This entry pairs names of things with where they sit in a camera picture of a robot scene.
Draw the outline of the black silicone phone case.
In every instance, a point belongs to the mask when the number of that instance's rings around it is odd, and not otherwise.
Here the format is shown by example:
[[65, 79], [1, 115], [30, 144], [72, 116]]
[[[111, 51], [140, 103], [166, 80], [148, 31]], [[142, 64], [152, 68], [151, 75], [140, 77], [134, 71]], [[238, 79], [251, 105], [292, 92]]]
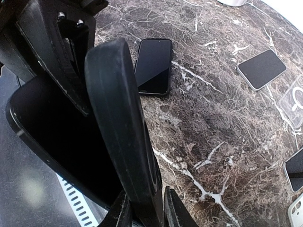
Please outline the black silicone phone case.
[[161, 175], [126, 40], [89, 50], [85, 80], [103, 141], [136, 216], [146, 227], [163, 226]]

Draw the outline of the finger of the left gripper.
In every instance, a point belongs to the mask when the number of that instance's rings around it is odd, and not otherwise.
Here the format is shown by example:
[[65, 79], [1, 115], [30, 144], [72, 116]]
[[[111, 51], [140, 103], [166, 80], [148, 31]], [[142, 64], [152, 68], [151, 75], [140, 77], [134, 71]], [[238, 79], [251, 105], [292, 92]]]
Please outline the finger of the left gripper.
[[84, 4], [20, 4], [15, 26], [19, 57], [29, 75], [47, 73], [74, 106], [89, 114], [84, 59], [94, 46], [95, 13]]

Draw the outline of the black phone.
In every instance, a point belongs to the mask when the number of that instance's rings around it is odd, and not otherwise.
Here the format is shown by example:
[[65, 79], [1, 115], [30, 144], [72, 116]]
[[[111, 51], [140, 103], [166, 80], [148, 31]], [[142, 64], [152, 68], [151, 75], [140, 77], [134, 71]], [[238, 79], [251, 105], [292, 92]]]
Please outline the black phone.
[[84, 116], [48, 76], [18, 88], [6, 118], [19, 138], [52, 170], [109, 209], [122, 191], [95, 116]]
[[140, 95], [165, 96], [169, 93], [172, 61], [170, 39], [143, 39], [138, 49], [134, 74]]

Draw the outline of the clear magsafe phone case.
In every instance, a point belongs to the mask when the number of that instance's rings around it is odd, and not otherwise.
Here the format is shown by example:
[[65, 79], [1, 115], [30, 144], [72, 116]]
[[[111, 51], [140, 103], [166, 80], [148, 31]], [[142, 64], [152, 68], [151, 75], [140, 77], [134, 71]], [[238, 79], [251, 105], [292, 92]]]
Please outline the clear magsafe phone case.
[[291, 125], [298, 129], [303, 124], [303, 75], [299, 75], [279, 100], [279, 105]]

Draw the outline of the white silicone phone case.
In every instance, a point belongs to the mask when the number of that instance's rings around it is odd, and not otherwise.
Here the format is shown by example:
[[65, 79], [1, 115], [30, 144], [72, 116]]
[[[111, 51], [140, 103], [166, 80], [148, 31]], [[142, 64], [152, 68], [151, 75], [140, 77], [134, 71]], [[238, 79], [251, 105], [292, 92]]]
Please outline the white silicone phone case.
[[291, 227], [303, 226], [303, 194], [301, 194], [288, 208]]

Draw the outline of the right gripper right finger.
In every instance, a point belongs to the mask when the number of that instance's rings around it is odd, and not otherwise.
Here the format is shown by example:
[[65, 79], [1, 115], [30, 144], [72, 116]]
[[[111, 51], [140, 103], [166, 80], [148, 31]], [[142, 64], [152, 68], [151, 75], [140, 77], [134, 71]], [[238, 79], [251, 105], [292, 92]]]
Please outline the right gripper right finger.
[[166, 186], [164, 193], [165, 227], [198, 227], [174, 189]]

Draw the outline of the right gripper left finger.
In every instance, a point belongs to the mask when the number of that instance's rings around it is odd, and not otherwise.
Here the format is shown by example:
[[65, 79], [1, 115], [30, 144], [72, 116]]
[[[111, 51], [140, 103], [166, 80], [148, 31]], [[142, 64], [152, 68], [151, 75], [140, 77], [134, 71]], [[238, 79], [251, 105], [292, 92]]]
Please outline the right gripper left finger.
[[131, 227], [132, 208], [130, 201], [122, 190], [111, 206], [109, 212], [98, 227]]

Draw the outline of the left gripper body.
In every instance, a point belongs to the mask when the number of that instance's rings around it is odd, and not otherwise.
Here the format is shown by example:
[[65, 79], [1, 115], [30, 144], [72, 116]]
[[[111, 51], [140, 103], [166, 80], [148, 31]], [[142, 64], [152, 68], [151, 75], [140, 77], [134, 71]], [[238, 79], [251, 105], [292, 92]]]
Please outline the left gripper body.
[[48, 75], [81, 82], [84, 58], [95, 40], [95, 15], [106, 0], [3, 0], [0, 64], [22, 81]]

